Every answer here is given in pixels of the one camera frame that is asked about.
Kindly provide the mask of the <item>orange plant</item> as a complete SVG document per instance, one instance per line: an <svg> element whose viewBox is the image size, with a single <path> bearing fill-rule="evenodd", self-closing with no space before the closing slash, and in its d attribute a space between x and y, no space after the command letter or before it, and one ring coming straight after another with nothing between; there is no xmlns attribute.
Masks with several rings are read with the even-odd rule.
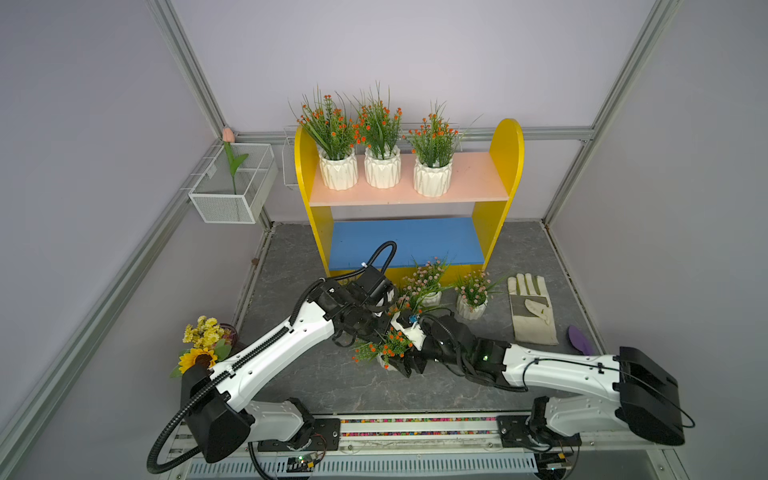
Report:
<svg viewBox="0 0 768 480"><path fill-rule="evenodd" d="M300 112L292 110L299 126L315 142L324 185L335 191L351 189L359 178L355 137L357 125L343 101L316 87L312 98L304 95Z"/></svg>
<svg viewBox="0 0 768 480"><path fill-rule="evenodd" d="M355 363L375 361L386 370L398 371L414 343L402 331L390 327L378 340L357 342L354 345Z"/></svg>
<svg viewBox="0 0 768 480"><path fill-rule="evenodd" d="M429 198L445 195L451 184L453 157L466 136L445 116L445 103L431 105L430 113L404 138L415 155L413 185L417 193Z"/></svg>
<svg viewBox="0 0 768 480"><path fill-rule="evenodd" d="M356 100L356 138L364 146L367 183L376 189L390 189L401 180L401 137L403 110L391 104L390 90L382 94L381 84Z"/></svg>

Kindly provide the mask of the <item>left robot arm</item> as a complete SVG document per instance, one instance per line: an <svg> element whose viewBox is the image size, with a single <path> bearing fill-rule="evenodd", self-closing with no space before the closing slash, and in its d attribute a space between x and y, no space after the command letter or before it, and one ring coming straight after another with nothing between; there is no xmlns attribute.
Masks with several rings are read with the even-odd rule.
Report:
<svg viewBox="0 0 768 480"><path fill-rule="evenodd" d="M308 442L314 418L301 402L254 397L315 345L343 334L372 341L386 331L385 312L396 294L385 273L396 251L386 241L361 268L314 281L286 320L232 357L220 361L211 350L187 357L179 367L180 409L150 448L148 472L170 471L197 454L216 463L249 442Z"/></svg>

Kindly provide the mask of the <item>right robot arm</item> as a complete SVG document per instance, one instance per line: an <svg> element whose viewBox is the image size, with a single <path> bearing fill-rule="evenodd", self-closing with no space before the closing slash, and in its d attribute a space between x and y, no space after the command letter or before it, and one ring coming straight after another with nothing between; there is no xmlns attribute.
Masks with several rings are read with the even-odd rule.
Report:
<svg viewBox="0 0 768 480"><path fill-rule="evenodd" d="M451 315L395 314L393 336L405 340L403 373L429 362L478 385L525 393L533 387L561 392L535 399L527 420L538 444L584 432L630 431L655 444L681 446L695 422L679 405L679 384L648 355L621 347L616 355L537 351L474 335Z"/></svg>

